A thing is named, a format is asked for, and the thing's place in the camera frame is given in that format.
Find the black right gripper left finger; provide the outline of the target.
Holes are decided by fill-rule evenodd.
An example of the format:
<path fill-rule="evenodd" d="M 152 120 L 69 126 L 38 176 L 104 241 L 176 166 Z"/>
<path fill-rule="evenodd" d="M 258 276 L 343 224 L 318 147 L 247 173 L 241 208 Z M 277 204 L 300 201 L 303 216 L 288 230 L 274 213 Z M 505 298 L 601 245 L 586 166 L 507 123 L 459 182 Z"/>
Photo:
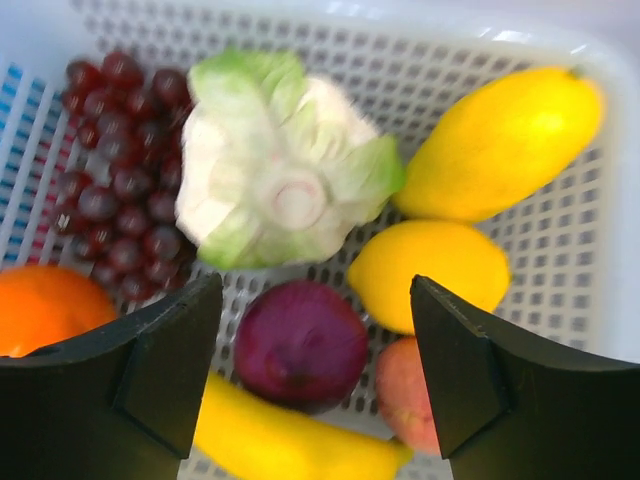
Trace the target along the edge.
<path fill-rule="evenodd" d="M 5 479 L 173 479 L 193 444 L 223 285 L 201 276 L 72 339 L 1 361 Z"/>

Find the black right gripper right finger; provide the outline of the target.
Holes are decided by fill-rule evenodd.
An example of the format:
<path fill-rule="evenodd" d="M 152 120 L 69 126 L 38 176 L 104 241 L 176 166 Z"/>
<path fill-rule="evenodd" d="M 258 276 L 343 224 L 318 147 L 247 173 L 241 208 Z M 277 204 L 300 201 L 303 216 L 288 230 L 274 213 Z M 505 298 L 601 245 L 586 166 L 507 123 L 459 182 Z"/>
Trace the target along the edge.
<path fill-rule="evenodd" d="M 411 308 L 457 479 L 635 479 L 639 368 L 505 321 L 417 276 Z"/>

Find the yellow mango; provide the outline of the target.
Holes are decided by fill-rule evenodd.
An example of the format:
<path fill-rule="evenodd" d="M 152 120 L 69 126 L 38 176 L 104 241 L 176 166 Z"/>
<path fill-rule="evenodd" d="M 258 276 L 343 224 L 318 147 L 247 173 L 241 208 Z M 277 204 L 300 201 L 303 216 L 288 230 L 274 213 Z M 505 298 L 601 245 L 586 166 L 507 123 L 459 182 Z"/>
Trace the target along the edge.
<path fill-rule="evenodd" d="M 408 217 L 487 220 L 558 176 L 596 137 L 606 107 L 602 89 L 577 68 L 496 79 L 446 111 L 393 203 Z"/>

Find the peach fruit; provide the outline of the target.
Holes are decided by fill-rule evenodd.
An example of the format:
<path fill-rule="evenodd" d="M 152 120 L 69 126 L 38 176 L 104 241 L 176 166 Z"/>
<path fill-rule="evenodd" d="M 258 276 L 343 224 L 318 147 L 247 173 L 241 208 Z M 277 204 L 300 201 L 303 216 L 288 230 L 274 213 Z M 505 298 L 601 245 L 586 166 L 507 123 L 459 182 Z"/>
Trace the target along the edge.
<path fill-rule="evenodd" d="M 378 357 L 375 391 L 380 415 L 414 451 L 440 455 L 440 447 L 415 337 L 389 345 Z"/>

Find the yellow banana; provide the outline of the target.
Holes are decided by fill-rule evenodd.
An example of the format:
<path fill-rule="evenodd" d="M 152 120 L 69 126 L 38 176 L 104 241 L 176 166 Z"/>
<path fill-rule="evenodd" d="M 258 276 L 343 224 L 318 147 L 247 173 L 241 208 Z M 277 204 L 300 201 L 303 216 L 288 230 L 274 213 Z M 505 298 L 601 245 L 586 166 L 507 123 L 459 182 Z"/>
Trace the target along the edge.
<path fill-rule="evenodd" d="M 413 451 L 272 405 L 211 372 L 195 447 L 239 479 L 393 479 Z"/>

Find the orange fruit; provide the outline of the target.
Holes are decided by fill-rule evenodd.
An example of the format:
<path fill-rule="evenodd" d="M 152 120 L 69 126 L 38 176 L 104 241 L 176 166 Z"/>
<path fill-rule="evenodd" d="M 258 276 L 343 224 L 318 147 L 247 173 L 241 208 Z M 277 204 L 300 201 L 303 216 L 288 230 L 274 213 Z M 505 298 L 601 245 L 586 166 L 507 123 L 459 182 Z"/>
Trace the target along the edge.
<path fill-rule="evenodd" d="M 3 357 L 25 357 L 116 318 L 106 290 L 72 269 L 26 265 L 1 272 Z"/>

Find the yellow lemon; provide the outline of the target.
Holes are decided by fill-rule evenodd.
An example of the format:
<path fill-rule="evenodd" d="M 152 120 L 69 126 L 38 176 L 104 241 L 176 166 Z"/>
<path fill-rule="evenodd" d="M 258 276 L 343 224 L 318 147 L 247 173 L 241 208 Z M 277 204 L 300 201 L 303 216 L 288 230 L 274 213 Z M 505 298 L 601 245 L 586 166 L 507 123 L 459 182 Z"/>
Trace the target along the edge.
<path fill-rule="evenodd" d="M 511 281 L 505 252 L 486 235 L 436 220 L 407 220 L 375 235 L 350 264 L 347 281 L 379 325 L 412 335 L 410 288 L 417 275 L 487 312 L 497 308 Z"/>

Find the white plastic basket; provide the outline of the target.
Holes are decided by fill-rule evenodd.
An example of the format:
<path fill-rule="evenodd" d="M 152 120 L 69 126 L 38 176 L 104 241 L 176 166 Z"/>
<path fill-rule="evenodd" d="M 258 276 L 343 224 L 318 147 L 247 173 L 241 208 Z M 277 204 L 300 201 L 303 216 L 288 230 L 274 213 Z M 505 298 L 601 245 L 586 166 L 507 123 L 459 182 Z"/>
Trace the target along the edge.
<path fill-rule="evenodd" d="M 602 89 L 607 107 L 592 142 L 550 183 L 512 207 L 476 223 L 408 217 L 393 203 L 398 191 L 322 262 L 219 270 L 199 259 L 175 215 L 177 229 L 195 249 L 186 282 L 146 301 L 127 302 L 91 277 L 90 263 L 76 260 L 69 237 L 52 225 L 58 177 L 86 158 L 76 141 L 78 123 L 62 101 L 66 68 L 77 59 L 100 64 L 115 50 L 131 55 L 147 75 L 175 68 L 186 78 L 192 111 L 189 70 L 228 49 L 290 51 L 308 74 L 336 84 L 381 133 L 395 137 L 406 175 L 399 191 L 409 161 L 446 111 L 508 74 L 577 68 Z M 349 286 L 347 270 L 375 235 L 407 220 L 472 226 L 505 252 L 510 285 L 488 313 L 639 368 L 639 73 L 614 48 L 564 28 L 403 1 L 2 3 L 1 272 L 26 265 L 72 269 L 106 290 L 116 319 L 217 274 L 222 310 L 207 377 L 216 373 L 277 407 L 403 443 L 378 410 L 376 365 L 389 345 L 416 334 L 379 325 Z M 268 289 L 298 279 L 335 290 L 368 334 L 367 363 L 354 390 L 320 413 L 265 400 L 245 389 L 234 370 L 234 340 L 248 306 Z M 411 461 L 393 479 L 457 479 L 441 454 L 411 450 Z M 239 478 L 198 450 L 193 437 L 173 479 Z"/>

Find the purple red onion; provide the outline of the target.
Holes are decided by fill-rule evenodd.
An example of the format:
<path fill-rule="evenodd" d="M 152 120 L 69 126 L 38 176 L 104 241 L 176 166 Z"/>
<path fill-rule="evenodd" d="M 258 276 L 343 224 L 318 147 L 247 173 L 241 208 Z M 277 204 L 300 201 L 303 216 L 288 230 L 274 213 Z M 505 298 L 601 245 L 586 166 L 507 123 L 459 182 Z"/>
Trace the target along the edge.
<path fill-rule="evenodd" d="M 347 398 L 367 356 L 359 314 L 332 288 L 305 279 L 257 297 L 234 340 L 234 370 L 244 388 L 306 413 L 330 410 Z"/>

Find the red grape bunch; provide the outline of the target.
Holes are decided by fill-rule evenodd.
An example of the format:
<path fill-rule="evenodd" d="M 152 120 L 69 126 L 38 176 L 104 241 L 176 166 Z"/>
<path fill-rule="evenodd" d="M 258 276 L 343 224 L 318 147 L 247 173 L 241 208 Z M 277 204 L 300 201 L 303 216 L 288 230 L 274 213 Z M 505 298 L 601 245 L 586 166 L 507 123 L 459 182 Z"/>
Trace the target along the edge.
<path fill-rule="evenodd" d="M 91 277 L 127 302 L 181 287 L 195 254 L 174 214 L 192 109 L 184 74 L 147 75 L 115 50 L 100 64 L 71 61 L 66 77 L 62 101 L 86 158 L 58 177 L 54 229 L 90 263 Z"/>

